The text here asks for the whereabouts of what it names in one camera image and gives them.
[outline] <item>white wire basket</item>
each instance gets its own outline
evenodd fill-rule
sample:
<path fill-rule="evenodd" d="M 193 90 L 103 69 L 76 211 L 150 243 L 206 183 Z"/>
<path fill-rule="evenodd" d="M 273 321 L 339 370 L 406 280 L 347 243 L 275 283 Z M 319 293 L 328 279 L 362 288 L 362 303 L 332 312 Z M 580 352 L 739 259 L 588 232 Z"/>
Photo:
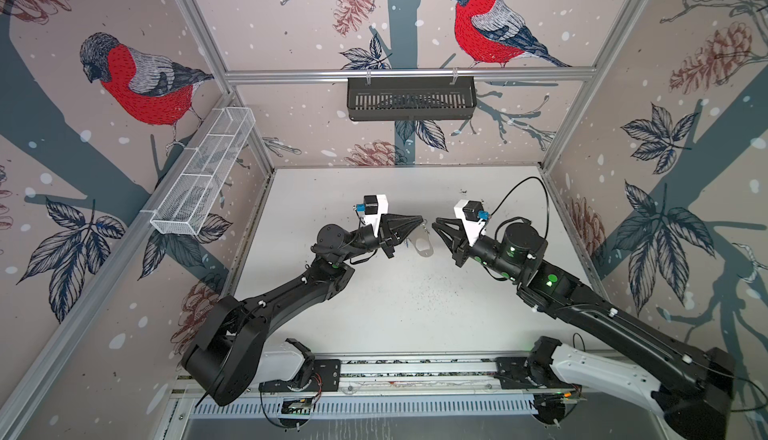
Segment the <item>white wire basket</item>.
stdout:
<path fill-rule="evenodd" d="M 161 234 L 197 235 L 255 124 L 254 113 L 226 107 L 195 149 L 150 223 Z"/>

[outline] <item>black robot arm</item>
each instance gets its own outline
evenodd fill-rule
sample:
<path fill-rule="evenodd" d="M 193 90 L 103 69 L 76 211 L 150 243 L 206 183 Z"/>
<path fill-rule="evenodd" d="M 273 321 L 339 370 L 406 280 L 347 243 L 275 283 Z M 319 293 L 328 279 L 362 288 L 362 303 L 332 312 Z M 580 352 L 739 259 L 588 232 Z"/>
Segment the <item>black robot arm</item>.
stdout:
<path fill-rule="evenodd" d="M 306 308 L 344 290 L 355 272 L 347 261 L 379 248 L 392 258 L 395 246 L 423 220 L 386 210 L 383 195 L 366 196 L 365 204 L 358 205 L 365 224 L 353 232 L 325 225 L 311 248 L 315 259 L 298 277 L 244 301 L 221 298 L 184 352 L 181 366 L 218 405 L 233 402 L 254 379 L 264 342 L 272 332 Z"/>
<path fill-rule="evenodd" d="M 545 261 L 547 241 L 530 221 L 509 224 L 500 242 L 484 235 L 488 215 L 480 202 L 461 201 L 455 210 L 461 218 L 438 218 L 432 227 L 457 266 L 473 258 L 516 284 L 518 296 L 535 311 L 589 332 L 645 368 L 661 384 L 652 398 L 679 434 L 689 440 L 725 438 L 733 402 L 733 357 L 664 335 Z"/>

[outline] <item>wallpaper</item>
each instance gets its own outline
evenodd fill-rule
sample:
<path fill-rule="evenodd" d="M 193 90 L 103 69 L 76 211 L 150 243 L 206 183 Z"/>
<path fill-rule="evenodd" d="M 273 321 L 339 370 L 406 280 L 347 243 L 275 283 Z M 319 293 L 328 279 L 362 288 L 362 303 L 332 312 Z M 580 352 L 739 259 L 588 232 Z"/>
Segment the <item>wallpaper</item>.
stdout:
<path fill-rule="evenodd" d="M 652 0 L 553 178 L 610 299 L 768 386 L 768 0 Z M 734 408 L 764 398 L 736 381 Z M 729 438 L 768 438 L 768 412 Z"/>
<path fill-rule="evenodd" d="M 173 0 L 0 2 L 5 402 L 220 93 Z"/>
<path fill-rule="evenodd" d="M 154 432 L 181 354 L 239 260 L 264 180 L 245 147 L 198 237 L 149 235 L 22 438 L 122 440 Z M 158 257 L 161 242 L 167 254 Z"/>
<path fill-rule="evenodd" d="M 541 161 L 582 82 L 478 82 L 468 121 L 351 121 L 346 84 L 238 86 L 276 167 Z"/>
<path fill-rule="evenodd" d="M 624 2 L 196 1 L 229 70 L 340 69 L 374 35 L 393 68 L 588 66 Z"/>

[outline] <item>ventilation grille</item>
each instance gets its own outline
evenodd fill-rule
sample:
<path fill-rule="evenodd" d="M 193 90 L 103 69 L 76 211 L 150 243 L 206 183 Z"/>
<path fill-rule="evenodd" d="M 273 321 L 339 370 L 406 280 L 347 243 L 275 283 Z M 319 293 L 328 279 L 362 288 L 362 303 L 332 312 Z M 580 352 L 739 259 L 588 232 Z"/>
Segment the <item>ventilation grille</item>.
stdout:
<path fill-rule="evenodd" d="M 159 233 L 200 233 L 254 124 L 254 113 L 250 109 L 222 109 L 152 216 L 150 223 Z"/>
<path fill-rule="evenodd" d="M 466 120 L 477 106 L 473 77 L 349 79 L 353 121 Z"/>
<path fill-rule="evenodd" d="M 270 417 L 278 414 L 284 398 L 264 398 L 264 409 Z M 349 419 L 374 417 L 420 416 L 502 416 L 538 413 L 533 395 L 527 393 L 451 395 L 451 396 L 388 396 L 388 397 L 322 397 L 312 410 L 312 418 Z M 238 398 L 230 405 L 219 407 L 206 399 L 192 410 L 192 418 L 253 418 L 261 417 L 261 402 L 256 398 Z"/>

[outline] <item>white snow dot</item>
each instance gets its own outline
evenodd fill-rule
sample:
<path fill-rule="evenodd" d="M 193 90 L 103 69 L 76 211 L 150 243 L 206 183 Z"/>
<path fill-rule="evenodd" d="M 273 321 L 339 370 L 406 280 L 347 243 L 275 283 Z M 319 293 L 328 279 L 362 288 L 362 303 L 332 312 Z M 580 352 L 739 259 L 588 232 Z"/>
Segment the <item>white snow dot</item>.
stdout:
<path fill-rule="evenodd" d="M 147 407 L 147 415 L 151 414 L 152 410 L 154 410 L 154 408 L 158 406 L 158 404 L 160 403 L 160 400 L 162 400 L 163 397 L 165 396 L 165 391 L 167 389 L 168 389 L 168 384 L 166 383 L 165 385 L 160 387 L 157 393 L 154 394 L 152 401 L 149 402 L 149 406 Z"/>
<path fill-rule="evenodd" d="M 121 333 L 121 334 L 115 336 L 114 339 L 110 340 L 109 348 L 113 349 L 113 350 L 117 350 L 117 349 L 121 348 L 124 343 L 125 343 L 125 334 Z"/>

